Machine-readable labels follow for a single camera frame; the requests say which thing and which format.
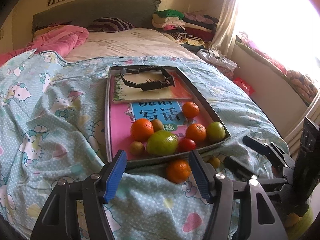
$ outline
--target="white bed sheet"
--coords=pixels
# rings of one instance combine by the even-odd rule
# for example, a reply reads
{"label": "white bed sheet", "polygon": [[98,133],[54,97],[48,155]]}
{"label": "white bed sheet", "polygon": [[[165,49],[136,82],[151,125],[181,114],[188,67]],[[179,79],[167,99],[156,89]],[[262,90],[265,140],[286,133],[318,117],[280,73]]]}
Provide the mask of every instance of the white bed sheet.
{"label": "white bed sheet", "polygon": [[117,33],[91,32],[85,43],[74,48],[64,59],[75,62],[105,56],[169,56],[201,60],[161,33],[145,28]]}

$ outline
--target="red cherry tomato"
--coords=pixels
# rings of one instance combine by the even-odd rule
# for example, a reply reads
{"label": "red cherry tomato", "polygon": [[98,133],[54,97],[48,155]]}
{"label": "red cherry tomato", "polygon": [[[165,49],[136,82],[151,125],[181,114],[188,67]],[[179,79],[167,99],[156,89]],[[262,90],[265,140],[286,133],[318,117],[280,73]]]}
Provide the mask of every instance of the red cherry tomato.
{"label": "red cherry tomato", "polygon": [[188,138],[183,138],[179,142],[179,152],[189,152],[196,148],[196,143]]}

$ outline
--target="sunlight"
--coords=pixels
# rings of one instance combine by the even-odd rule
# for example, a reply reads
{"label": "sunlight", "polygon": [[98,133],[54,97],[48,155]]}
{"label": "sunlight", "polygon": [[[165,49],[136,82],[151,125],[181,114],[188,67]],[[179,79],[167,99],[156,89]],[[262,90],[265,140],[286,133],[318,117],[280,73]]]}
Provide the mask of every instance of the sunlight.
{"label": "sunlight", "polygon": [[320,85],[320,17],[309,0],[239,0],[237,30],[262,52]]}

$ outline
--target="striped pillow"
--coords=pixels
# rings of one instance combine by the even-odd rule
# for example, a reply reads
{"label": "striped pillow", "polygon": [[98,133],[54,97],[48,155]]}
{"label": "striped pillow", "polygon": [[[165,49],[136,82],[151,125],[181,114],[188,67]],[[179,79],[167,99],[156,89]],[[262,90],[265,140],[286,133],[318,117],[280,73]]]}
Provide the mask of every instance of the striped pillow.
{"label": "striped pillow", "polygon": [[99,18],[87,27],[89,32],[116,33],[133,29],[134,26],[119,18]]}

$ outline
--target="green fruit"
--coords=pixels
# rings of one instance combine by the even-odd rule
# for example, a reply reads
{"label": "green fruit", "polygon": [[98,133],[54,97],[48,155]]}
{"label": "green fruit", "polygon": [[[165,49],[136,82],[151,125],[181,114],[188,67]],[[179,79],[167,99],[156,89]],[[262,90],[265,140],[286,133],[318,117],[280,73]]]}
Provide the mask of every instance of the green fruit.
{"label": "green fruit", "polygon": [[213,122],[207,128],[207,136],[211,143],[221,142],[226,137],[222,123]]}
{"label": "green fruit", "polygon": [[166,156],[175,152],[178,146],[177,137],[168,131],[159,130],[147,141],[147,152],[152,155]]}

